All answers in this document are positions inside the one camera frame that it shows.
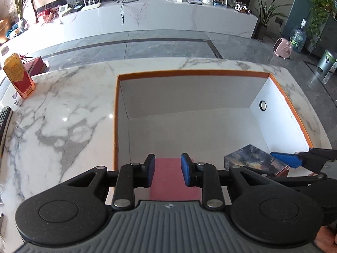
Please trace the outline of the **person right hand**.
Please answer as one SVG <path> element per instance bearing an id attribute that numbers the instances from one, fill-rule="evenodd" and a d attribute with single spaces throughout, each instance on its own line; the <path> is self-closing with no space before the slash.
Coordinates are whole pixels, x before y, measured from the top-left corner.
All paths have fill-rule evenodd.
<path id="1" fill-rule="evenodd" d="M 329 226 L 322 226 L 317 233 L 314 244 L 325 253 L 337 253 L 336 234 Z"/>

